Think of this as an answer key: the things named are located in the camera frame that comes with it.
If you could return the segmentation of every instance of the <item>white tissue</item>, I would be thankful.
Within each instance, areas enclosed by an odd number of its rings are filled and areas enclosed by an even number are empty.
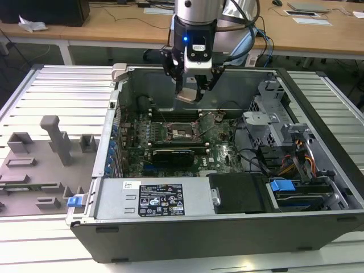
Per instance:
[[[20,15],[19,19],[20,19],[19,27],[25,29],[26,31],[33,32],[33,31],[48,29],[48,27],[46,27],[46,24],[43,22],[30,22],[28,20],[23,19]]]
[[[364,13],[359,13],[357,11],[353,11],[353,14],[356,18],[364,18]]]

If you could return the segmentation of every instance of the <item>computer case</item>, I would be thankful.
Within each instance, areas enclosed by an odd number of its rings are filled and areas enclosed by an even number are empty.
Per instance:
[[[0,0],[3,23],[18,23],[20,15],[33,22],[81,27],[89,13],[88,0]]]

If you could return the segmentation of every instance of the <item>floor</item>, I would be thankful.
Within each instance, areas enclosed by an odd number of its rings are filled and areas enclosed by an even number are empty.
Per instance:
[[[16,48],[9,46],[9,55],[0,56],[0,107],[11,96],[17,88],[29,66],[17,52]],[[59,48],[55,45],[35,45],[35,44],[16,44],[22,55],[31,64],[63,64]],[[77,65],[111,65],[112,63],[143,64],[143,49],[121,49],[113,48],[113,60],[107,59],[106,48],[101,47],[72,47],[72,53]],[[266,62],[263,56],[257,64],[262,67]],[[157,51],[149,54],[147,63],[159,63]],[[364,92],[357,87],[359,77],[364,74],[364,63],[354,60],[338,61],[328,59],[325,64],[319,59],[315,59],[308,69],[302,67],[303,59],[299,57],[274,56],[268,67],[282,67],[290,71],[323,71],[346,95],[353,89],[350,99],[359,103],[360,97]]]

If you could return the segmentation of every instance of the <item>paper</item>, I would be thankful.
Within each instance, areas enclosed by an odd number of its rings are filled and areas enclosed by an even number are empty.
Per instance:
[[[146,14],[166,14],[171,15],[174,13],[174,10],[163,10],[156,7],[146,7],[144,8],[144,13]]]
[[[318,24],[320,26],[332,26],[327,20],[307,19],[307,18],[293,18],[298,24]]]
[[[356,18],[364,18],[364,13],[359,13],[357,11],[353,11],[353,14]]]
[[[25,29],[26,31],[33,32],[33,31],[39,31],[39,30],[47,30],[48,27],[46,27],[46,24],[43,22],[31,22],[28,20],[23,19],[19,15],[20,23],[19,27]]]

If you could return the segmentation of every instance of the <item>motherboard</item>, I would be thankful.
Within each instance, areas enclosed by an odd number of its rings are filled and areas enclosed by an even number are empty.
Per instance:
[[[121,177],[196,177],[242,172],[232,142],[236,122],[218,111],[187,115],[124,111],[118,130]]]

